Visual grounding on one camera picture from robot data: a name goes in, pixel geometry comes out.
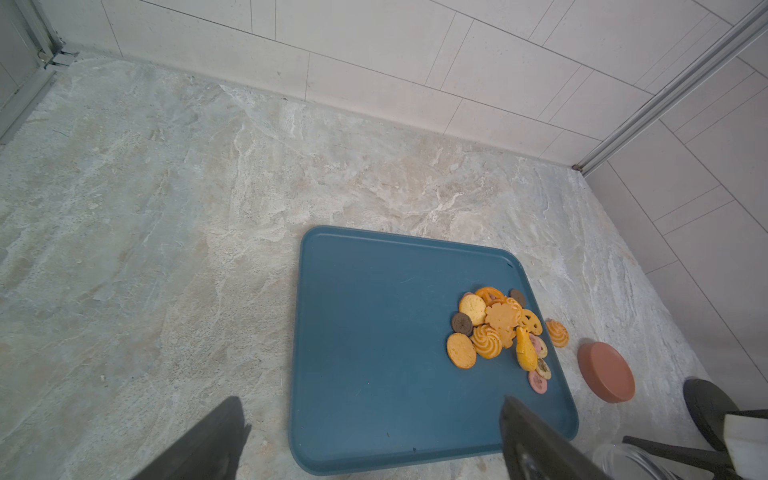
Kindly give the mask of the clear jar with red lid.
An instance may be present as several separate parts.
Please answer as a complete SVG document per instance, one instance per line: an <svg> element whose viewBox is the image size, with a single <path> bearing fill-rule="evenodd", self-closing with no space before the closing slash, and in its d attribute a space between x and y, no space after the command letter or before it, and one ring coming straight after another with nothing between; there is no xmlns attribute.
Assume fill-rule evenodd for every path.
<svg viewBox="0 0 768 480"><path fill-rule="evenodd" d="M628 444L604 444L592 453L593 462L611 479L664 480L668 472L653 463L640 449Z"/></svg>

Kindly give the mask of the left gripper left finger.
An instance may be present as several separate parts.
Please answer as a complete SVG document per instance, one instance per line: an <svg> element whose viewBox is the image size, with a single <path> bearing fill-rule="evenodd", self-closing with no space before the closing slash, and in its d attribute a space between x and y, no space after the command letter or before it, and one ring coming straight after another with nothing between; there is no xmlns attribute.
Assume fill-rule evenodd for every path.
<svg viewBox="0 0 768 480"><path fill-rule="evenodd" d="M250 430L240 398L227 397L134 479L235 479Z"/></svg>

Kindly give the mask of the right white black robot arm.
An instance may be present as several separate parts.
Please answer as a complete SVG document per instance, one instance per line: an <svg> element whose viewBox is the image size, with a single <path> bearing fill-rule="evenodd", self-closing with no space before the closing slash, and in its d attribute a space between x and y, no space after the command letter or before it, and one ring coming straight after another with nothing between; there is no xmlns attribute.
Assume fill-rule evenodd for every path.
<svg viewBox="0 0 768 480"><path fill-rule="evenodd" d="M714 383L689 378L683 397L691 419L712 447L701 450L632 436L623 442L666 460L706 470L715 479L767 477L767 411L741 410Z"/></svg>

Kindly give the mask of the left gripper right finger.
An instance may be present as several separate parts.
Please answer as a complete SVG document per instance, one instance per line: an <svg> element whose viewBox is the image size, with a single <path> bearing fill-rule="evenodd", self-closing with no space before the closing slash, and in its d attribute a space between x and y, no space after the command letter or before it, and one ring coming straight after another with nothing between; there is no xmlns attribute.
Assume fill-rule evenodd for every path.
<svg viewBox="0 0 768 480"><path fill-rule="evenodd" d="M510 479L609 478L516 397L505 397L499 426Z"/></svg>

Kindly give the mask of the red round jar lid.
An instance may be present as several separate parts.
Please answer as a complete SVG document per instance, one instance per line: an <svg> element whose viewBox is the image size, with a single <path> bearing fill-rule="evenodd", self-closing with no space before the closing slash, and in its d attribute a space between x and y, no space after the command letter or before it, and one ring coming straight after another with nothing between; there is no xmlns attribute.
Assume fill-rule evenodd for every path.
<svg viewBox="0 0 768 480"><path fill-rule="evenodd" d="M604 342L585 343L579 347L577 359L585 382L600 399L623 403L634 397L634 375L614 347Z"/></svg>

